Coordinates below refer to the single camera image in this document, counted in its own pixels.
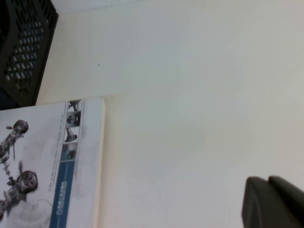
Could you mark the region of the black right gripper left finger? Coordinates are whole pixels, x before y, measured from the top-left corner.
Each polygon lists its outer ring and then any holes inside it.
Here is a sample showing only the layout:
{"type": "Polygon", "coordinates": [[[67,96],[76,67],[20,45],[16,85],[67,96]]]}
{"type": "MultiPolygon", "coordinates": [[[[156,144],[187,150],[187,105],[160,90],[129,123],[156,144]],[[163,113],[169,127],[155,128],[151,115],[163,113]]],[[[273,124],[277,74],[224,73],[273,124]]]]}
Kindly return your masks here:
{"type": "Polygon", "coordinates": [[[280,196],[264,179],[249,177],[242,206],[245,228],[286,228],[289,216],[280,196]]]}

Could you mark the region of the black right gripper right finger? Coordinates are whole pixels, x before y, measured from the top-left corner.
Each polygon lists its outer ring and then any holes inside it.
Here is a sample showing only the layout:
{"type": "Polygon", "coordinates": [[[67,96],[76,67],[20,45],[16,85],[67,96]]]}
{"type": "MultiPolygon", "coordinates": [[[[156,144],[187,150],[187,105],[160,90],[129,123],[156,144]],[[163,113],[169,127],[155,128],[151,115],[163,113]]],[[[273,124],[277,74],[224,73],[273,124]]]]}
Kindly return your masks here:
{"type": "Polygon", "coordinates": [[[270,176],[268,182],[275,189],[292,216],[304,227],[304,191],[279,176],[270,176]]]}

